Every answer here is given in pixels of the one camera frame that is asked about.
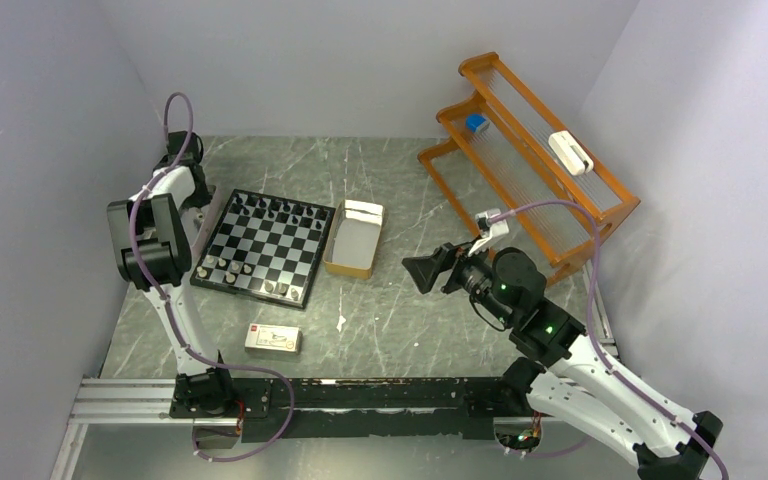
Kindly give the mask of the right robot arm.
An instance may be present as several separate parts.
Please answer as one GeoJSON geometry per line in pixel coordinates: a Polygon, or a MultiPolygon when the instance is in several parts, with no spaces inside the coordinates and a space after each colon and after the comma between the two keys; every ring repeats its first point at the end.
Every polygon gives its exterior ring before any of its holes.
{"type": "Polygon", "coordinates": [[[464,291],[507,334],[521,354],[501,378],[508,412],[563,420],[625,458],[641,479],[701,477],[723,427],[716,415],[676,405],[611,358],[582,322],[546,298],[546,279],[522,250],[508,247],[488,261],[468,248],[445,243],[401,264],[422,294],[447,273],[442,292],[464,291]]]}

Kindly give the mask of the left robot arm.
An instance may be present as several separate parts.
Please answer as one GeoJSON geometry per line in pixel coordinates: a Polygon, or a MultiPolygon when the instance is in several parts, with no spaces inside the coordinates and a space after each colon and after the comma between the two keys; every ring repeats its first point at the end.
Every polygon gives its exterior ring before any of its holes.
{"type": "Polygon", "coordinates": [[[204,327],[189,279],[208,233],[197,218],[217,210],[203,153],[197,134],[170,133],[148,192],[109,203],[106,214],[119,274],[150,301],[173,347],[174,413],[218,417],[236,406],[237,388],[219,366],[221,353],[204,327]]]}

